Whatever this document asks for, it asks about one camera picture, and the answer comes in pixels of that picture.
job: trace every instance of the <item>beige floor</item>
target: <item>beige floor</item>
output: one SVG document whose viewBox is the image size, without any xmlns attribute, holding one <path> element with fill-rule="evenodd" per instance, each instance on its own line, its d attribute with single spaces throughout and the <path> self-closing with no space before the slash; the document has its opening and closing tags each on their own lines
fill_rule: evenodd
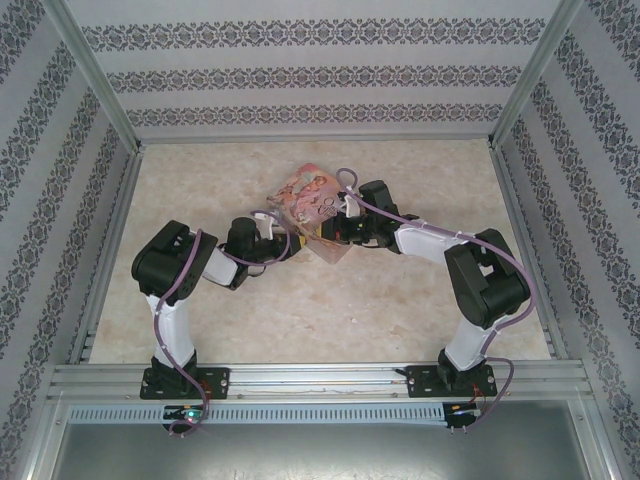
<svg viewBox="0 0 640 480">
<path fill-rule="evenodd" d="M 230 222 L 265 206 L 295 169 L 348 166 L 361 183 L 383 179 L 401 213 L 515 240 L 485 142 L 301 142 L 147 148 L 91 356 L 147 363 L 154 348 L 147 303 L 131 279 L 136 253 L 170 219 L 224 241 Z M 202 280 L 190 299 L 201 362 L 435 360 L 460 312 L 445 267 L 386 250 L 352 248 L 334 266 L 309 251 L 248 279 L 237 291 Z M 489 353 L 549 358 L 536 315 Z"/>
</svg>

